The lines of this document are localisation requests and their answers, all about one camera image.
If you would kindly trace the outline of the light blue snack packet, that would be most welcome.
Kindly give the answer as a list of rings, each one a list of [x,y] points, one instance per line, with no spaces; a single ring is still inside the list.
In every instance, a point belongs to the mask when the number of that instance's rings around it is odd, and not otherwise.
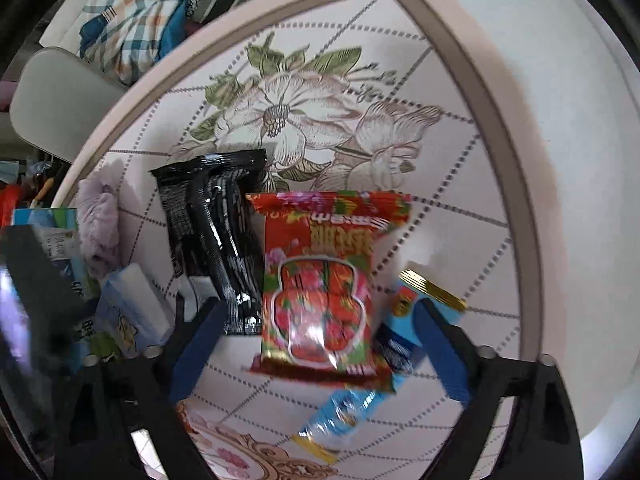
[[[466,303],[415,270],[399,273],[396,295],[373,338],[373,350],[392,372],[392,391],[430,361],[448,398],[468,405],[468,372],[454,344],[445,335],[457,327]],[[318,412],[294,434],[293,441],[328,464],[337,461],[358,426],[390,395],[372,389],[342,389],[332,393]]]

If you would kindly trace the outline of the blue tissue pack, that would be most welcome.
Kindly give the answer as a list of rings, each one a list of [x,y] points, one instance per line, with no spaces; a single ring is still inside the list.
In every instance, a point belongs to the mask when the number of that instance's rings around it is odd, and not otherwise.
[[[174,330],[171,310],[137,263],[107,275],[96,307],[96,326],[125,358],[163,346]]]

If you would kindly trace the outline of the grey chair near box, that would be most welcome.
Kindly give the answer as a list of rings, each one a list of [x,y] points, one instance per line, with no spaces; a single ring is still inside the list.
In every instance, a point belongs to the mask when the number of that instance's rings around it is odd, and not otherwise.
[[[127,87],[61,48],[44,48],[26,63],[9,108],[17,135],[73,162]]]

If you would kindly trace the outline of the black snack packet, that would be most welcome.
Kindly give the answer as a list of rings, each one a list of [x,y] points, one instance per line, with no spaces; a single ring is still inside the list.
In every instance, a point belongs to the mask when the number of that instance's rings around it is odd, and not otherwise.
[[[226,306],[222,332],[262,331],[264,256],[246,196],[265,177],[262,148],[210,153],[151,171],[166,216],[176,307],[188,321],[206,300]]]

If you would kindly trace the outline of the plaid blanket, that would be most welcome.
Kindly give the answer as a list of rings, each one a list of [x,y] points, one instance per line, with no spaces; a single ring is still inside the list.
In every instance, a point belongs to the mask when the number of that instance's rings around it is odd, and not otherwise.
[[[78,56],[125,86],[156,62],[160,40],[182,0],[89,0]]]

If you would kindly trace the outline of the purple plush toy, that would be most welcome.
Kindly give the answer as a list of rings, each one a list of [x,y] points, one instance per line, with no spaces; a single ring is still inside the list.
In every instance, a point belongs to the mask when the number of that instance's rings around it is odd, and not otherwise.
[[[80,253],[89,274],[103,280],[120,267],[118,199],[112,178],[97,171],[81,180],[76,209]]]

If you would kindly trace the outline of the open cardboard box blue sides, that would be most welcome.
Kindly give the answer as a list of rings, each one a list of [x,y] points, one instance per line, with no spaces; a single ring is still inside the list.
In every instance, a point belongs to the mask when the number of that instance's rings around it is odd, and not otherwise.
[[[80,253],[80,237],[75,208],[17,208],[12,226],[31,226],[44,253],[70,288],[84,302],[88,313],[73,328],[68,366],[78,370],[92,354],[100,361],[120,360],[122,352],[114,338],[96,324],[96,306],[100,299],[98,282],[89,274]]]

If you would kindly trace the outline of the red snack packet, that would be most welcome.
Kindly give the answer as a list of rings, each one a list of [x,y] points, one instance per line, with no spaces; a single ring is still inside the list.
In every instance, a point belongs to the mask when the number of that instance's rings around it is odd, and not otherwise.
[[[280,192],[247,197],[264,218],[262,348],[250,371],[292,382],[389,392],[372,348],[374,248],[410,216],[394,192]]]

